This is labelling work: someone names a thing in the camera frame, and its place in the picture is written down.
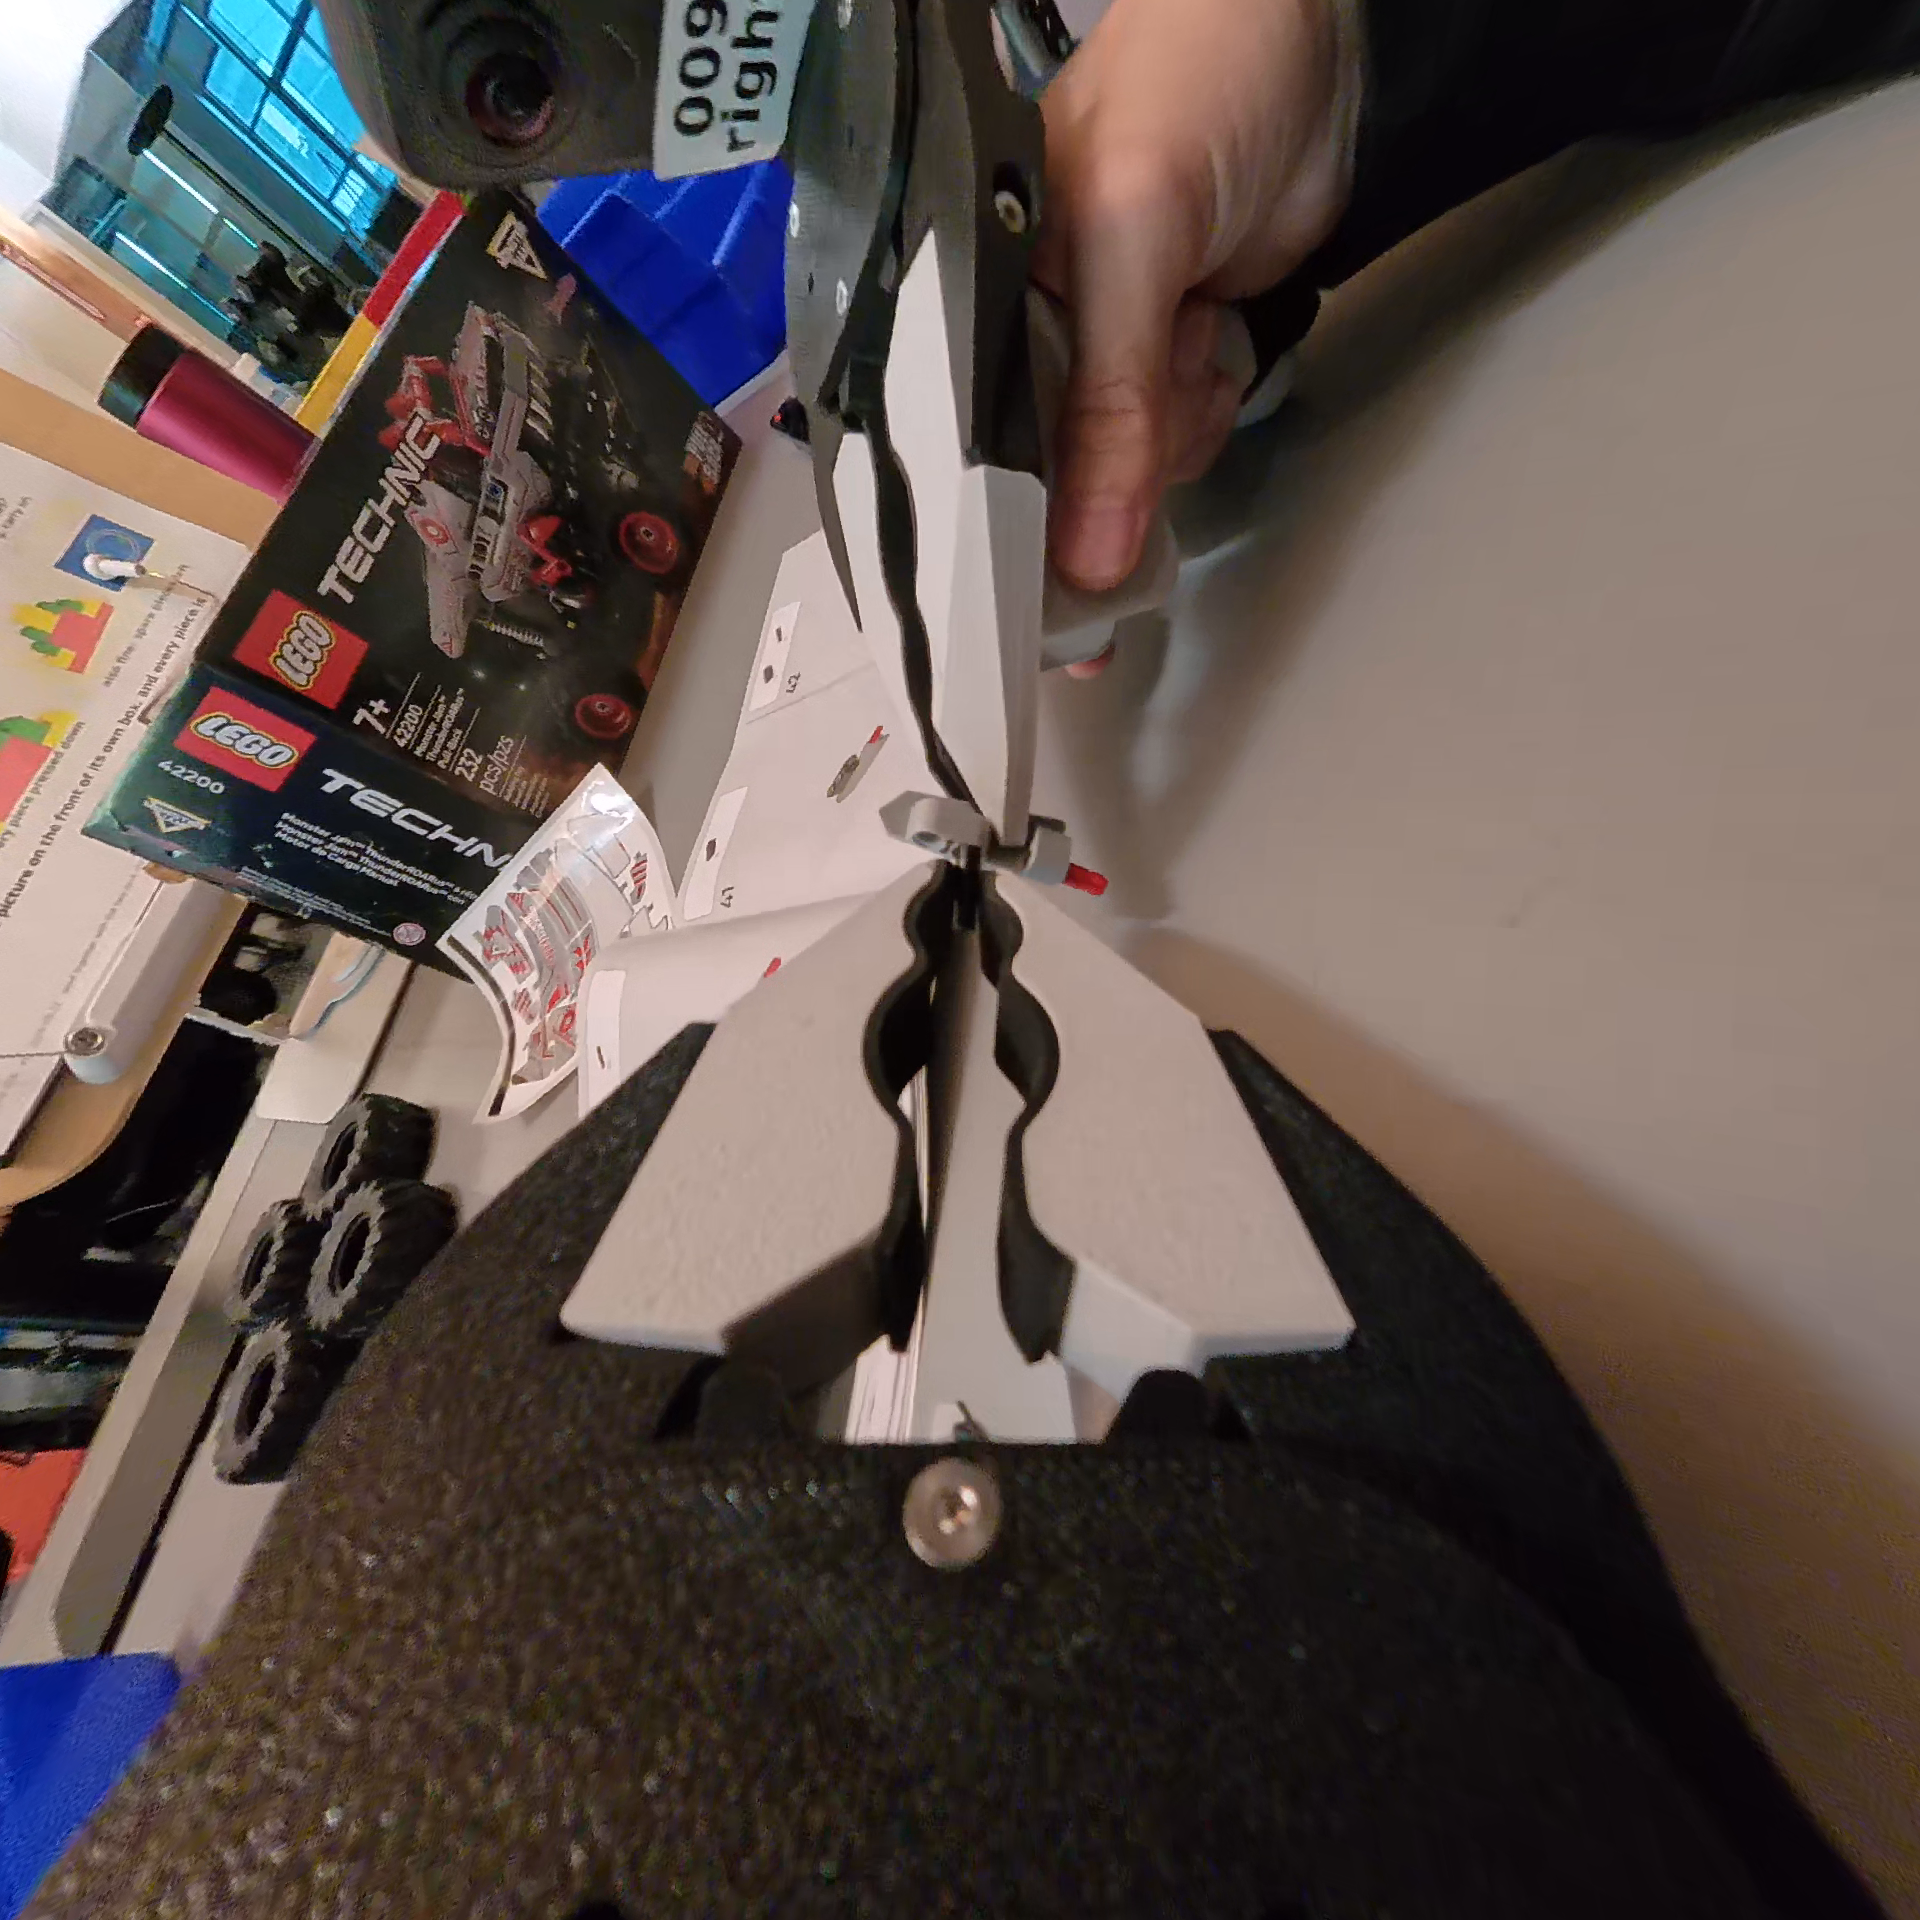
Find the dark toy model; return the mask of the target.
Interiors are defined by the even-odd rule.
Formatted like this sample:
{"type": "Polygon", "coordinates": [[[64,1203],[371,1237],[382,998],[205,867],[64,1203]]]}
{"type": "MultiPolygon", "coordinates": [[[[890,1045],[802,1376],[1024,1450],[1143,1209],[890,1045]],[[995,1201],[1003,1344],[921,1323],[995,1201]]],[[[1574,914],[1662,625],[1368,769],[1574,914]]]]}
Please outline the dark toy model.
{"type": "Polygon", "coordinates": [[[331,275],[303,258],[289,259],[273,242],[255,246],[223,307],[258,363],[298,387],[325,370],[354,320],[331,275]]]}

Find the person's right forearm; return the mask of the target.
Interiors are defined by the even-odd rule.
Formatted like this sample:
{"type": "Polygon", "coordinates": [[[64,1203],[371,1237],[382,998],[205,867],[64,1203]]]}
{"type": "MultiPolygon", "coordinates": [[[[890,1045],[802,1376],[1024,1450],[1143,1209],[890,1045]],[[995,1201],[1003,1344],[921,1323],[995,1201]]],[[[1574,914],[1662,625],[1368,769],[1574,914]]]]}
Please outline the person's right forearm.
{"type": "Polygon", "coordinates": [[[1307,274],[1334,288],[1483,190],[1591,136],[1681,135],[1898,77],[1915,2],[1375,2],[1351,199],[1307,274]]]}

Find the white instruction booklet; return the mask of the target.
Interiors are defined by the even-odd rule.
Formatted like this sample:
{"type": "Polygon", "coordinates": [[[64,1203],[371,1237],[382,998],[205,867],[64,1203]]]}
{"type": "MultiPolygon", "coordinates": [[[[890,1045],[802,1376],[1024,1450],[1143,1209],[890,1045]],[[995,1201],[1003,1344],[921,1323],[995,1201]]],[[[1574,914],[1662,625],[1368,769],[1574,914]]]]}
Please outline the white instruction booklet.
{"type": "Polygon", "coordinates": [[[630,931],[586,975],[581,1114],[921,859],[880,823],[886,801],[936,785],[895,678],[855,625],[824,536],[791,545],[675,920],[630,931]]]}

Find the person's right hand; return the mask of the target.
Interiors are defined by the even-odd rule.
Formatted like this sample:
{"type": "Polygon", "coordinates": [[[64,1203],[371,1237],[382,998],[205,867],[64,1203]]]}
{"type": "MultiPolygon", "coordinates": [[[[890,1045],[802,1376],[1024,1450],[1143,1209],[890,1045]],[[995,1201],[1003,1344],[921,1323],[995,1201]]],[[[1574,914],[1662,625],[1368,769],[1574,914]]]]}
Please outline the person's right hand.
{"type": "Polygon", "coordinates": [[[1049,558],[1106,591],[1254,383],[1232,304],[1294,274],[1353,179],[1354,5],[1119,2],[1041,96],[1032,279],[1063,307],[1049,558]]]}

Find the small grey toy brick piece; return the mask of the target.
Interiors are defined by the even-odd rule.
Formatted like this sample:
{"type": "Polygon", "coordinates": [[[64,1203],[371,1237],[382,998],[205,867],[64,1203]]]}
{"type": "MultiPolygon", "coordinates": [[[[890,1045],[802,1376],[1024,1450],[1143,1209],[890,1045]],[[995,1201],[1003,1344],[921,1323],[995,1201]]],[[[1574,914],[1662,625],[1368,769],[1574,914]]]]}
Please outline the small grey toy brick piece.
{"type": "Polygon", "coordinates": [[[1089,897],[1107,891],[1104,872],[1072,856],[1065,823],[1041,813],[1025,817],[1024,840],[1008,840],[971,801],[903,790],[880,807],[880,825],[903,845],[962,870],[1014,874],[1089,897]]]}

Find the blue plastic bin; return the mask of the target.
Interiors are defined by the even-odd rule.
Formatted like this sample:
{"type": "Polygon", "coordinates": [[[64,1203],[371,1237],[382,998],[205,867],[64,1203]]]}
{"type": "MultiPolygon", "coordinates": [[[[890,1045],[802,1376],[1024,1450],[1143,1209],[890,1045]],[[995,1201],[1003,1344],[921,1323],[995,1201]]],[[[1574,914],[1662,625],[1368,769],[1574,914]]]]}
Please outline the blue plastic bin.
{"type": "Polygon", "coordinates": [[[712,175],[577,175],[536,206],[542,227],[707,405],[784,351],[792,175],[765,159],[712,175]]]}
{"type": "Polygon", "coordinates": [[[2,1915],[17,1915],[179,1689],[158,1653],[2,1669],[2,1915]]]}

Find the black toy truck box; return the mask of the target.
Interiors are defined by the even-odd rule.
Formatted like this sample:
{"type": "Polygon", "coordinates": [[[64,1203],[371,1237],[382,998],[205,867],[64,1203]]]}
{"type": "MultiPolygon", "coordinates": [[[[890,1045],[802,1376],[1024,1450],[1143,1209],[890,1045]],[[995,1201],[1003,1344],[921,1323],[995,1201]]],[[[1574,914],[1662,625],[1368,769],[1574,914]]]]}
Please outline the black toy truck box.
{"type": "Polygon", "coordinates": [[[623,763],[735,453],[521,192],[474,197],[83,835],[438,967],[623,763]]]}

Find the curled sticker sheet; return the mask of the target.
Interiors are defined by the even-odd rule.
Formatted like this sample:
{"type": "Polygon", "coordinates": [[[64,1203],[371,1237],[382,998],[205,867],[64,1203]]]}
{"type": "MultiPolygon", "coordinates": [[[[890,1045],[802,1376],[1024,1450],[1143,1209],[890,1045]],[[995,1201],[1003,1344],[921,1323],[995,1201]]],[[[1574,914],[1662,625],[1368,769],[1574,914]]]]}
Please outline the curled sticker sheet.
{"type": "Polygon", "coordinates": [[[438,938],[485,995],[495,1069],[473,1122],[517,1117],[584,1056],[586,986],[605,950],[679,922],[673,872],[654,823],[593,765],[438,938]]]}

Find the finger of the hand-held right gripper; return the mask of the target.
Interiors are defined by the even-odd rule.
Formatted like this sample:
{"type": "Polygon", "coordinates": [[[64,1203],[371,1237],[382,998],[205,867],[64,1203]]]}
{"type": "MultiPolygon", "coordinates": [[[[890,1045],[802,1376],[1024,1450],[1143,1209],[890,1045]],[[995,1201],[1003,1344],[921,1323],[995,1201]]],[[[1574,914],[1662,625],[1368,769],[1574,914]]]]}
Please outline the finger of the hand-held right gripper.
{"type": "Polygon", "coordinates": [[[939,793],[966,800],[931,719],[931,656],[919,595],[919,541],[904,471],[885,441],[845,431],[832,461],[832,504],[843,536],[855,622],[880,672],[901,726],[919,752],[939,793]]]}
{"type": "Polygon", "coordinates": [[[882,395],[914,510],[929,719],[975,809],[992,825],[1024,825],[1037,752],[1046,499],[1034,472],[966,459],[943,295],[927,234],[903,272],[882,395]]]}

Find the glass window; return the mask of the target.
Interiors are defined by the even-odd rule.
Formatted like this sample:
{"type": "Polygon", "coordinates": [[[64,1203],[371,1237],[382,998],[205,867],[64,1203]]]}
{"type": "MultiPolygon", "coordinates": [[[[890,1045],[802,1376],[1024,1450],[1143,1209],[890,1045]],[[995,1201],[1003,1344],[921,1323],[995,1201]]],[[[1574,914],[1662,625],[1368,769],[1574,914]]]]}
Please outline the glass window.
{"type": "Polygon", "coordinates": [[[354,307],[414,218],[363,136],[314,5],[131,2],[82,56],[42,207],[215,330],[261,255],[354,307]]]}

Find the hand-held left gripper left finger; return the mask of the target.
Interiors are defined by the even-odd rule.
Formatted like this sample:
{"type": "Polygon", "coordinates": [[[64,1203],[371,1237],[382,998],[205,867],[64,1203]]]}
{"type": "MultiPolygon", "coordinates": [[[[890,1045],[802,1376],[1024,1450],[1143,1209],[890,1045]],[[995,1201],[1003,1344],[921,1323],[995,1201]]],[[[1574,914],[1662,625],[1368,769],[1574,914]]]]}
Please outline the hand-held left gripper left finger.
{"type": "Polygon", "coordinates": [[[927,1331],[968,1034],[968,878],[912,867],[704,1037],[566,1295],[566,1331],[798,1393],[927,1331]]]}

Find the maroon bottle with black cap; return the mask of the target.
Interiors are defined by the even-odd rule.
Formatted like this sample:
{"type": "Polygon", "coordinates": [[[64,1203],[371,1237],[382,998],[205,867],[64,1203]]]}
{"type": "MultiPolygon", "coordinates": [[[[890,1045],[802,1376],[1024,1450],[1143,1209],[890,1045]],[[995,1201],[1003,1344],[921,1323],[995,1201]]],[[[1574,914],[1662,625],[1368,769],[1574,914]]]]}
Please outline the maroon bottle with black cap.
{"type": "Polygon", "coordinates": [[[314,437],[281,407],[160,323],[131,330],[106,367],[102,410],[144,441],[277,504],[297,489],[314,437]]]}

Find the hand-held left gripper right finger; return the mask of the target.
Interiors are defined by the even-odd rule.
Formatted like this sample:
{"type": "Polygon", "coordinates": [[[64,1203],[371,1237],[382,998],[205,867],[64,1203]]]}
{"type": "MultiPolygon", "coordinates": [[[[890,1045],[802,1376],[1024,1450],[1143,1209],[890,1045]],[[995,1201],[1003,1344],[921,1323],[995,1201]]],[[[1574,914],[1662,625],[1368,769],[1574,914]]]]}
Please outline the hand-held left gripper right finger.
{"type": "Polygon", "coordinates": [[[1346,1307],[1208,1030],[1027,879],[984,879],[994,1063],[1018,1095],[999,1307],[1025,1360],[1143,1376],[1329,1352],[1346,1307]]]}

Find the printed instruction sheet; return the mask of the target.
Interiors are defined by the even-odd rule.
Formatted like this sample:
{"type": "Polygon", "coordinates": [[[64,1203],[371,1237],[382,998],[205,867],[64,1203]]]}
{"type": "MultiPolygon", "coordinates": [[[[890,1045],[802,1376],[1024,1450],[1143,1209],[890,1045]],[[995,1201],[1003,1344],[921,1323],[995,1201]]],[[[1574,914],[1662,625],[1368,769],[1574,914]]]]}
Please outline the printed instruction sheet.
{"type": "Polygon", "coordinates": [[[243,558],[210,527],[2,448],[6,1157],[160,889],[83,826],[243,558]]]}

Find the black toy tire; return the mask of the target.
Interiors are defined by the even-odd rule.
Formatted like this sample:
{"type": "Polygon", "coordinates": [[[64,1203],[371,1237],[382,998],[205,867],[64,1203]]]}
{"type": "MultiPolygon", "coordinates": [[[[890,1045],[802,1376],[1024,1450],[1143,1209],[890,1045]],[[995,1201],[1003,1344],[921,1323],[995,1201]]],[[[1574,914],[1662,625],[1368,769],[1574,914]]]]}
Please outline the black toy tire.
{"type": "Polygon", "coordinates": [[[303,1321],[325,1341],[363,1341],[456,1232],[446,1187],[419,1178],[354,1186],[320,1238],[303,1321]]]}
{"type": "Polygon", "coordinates": [[[310,1217],[331,1215],[359,1186],[418,1181],[433,1154],[437,1114],[397,1095],[359,1095],[327,1123],[302,1184],[310,1217]]]}
{"type": "Polygon", "coordinates": [[[303,1298],[320,1262],[325,1224],[298,1198],[272,1201],[246,1238],[226,1288],[226,1315],[239,1328],[303,1321],[303,1298]]]}
{"type": "Polygon", "coordinates": [[[215,1410],[215,1479],[286,1481],[352,1358],[354,1344],[313,1334],[294,1319],[277,1315],[251,1328],[215,1410]]]}

